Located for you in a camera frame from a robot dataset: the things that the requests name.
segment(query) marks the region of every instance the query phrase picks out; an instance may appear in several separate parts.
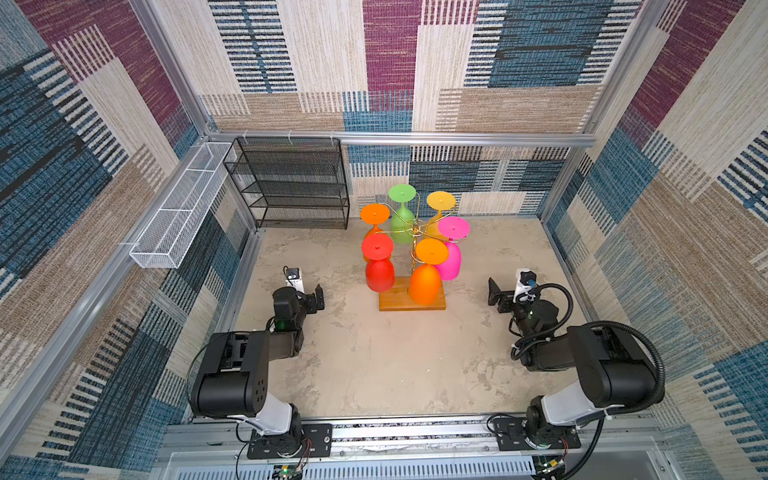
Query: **red disc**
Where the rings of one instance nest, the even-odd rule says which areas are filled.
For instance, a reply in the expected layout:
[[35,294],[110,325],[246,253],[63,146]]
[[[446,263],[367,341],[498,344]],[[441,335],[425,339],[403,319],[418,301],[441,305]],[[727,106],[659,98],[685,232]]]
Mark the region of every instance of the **red disc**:
[[394,249],[395,244],[386,233],[374,233],[362,241],[362,254],[371,260],[384,260]]

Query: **wooden board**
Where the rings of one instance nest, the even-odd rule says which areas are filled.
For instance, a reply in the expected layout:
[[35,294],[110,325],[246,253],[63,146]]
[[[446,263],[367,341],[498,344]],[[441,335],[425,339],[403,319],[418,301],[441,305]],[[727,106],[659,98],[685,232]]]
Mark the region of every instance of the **wooden board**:
[[408,310],[445,310],[445,290],[442,285],[437,294],[437,300],[429,305],[420,305],[408,295],[410,276],[396,276],[395,285],[384,293],[379,294],[379,311],[396,312]]

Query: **pink disc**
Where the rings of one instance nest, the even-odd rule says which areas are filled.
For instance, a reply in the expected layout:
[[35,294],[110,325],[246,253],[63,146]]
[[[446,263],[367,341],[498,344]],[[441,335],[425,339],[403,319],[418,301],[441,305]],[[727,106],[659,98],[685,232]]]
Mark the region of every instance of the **pink disc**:
[[463,218],[445,217],[437,223],[437,228],[440,233],[451,240],[458,240],[469,235],[469,223]]

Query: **black mounting plate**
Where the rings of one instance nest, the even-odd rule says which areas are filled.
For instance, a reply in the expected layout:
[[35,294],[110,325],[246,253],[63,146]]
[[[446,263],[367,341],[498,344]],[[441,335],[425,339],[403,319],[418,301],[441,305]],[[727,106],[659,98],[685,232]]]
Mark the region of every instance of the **black mounting plate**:
[[[331,441],[333,440],[333,425],[330,423],[312,423],[301,426],[305,438],[312,442],[310,458],[322,458],[331,456]],[[249,460],[264,460],[269,458],[279,458],[274,448],[267,444],[267,440],[260,439],[256,430],[250,434],[251,443],[248,445],[247,457]],[[301,449],[291,458],[301,458],[306,452],[306,442],[303,442]]]
[[[523,421],[525,421],[525,417],[498,417],[493,420],[493,429],[496,432],[499,432],[496,435],[496,443],[498,444],[500,452],[536,450],[525,441],[525,429],[522,425]],[[581,440],[578,439],[577,434],[566,430],[563,437],[565,438],[565,441],[568,442],[569,449],[578,449],[581,447]],[[553,450],[560,450],[562,448],[563,445],[560,440],[551,447]]]

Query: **patterned wall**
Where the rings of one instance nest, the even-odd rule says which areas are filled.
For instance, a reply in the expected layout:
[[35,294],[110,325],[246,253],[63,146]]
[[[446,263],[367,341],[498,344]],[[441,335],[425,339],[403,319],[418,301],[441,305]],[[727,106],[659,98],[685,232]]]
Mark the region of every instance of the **patterned wall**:
[[548,228],[667,364],[688,478],[768,475],[768,2],[673,0]]
[[[157,0],[222,130],[576,133],[641,0]],[[392,185],[536,214],[567,151],[351,146],[352,208]]]
[[197,136],[127,0],[0,0],[0,401]]
[[240,264],[249,232],[236,195],[222,187],[180,268],[133,267],[0,477],[148,477]]

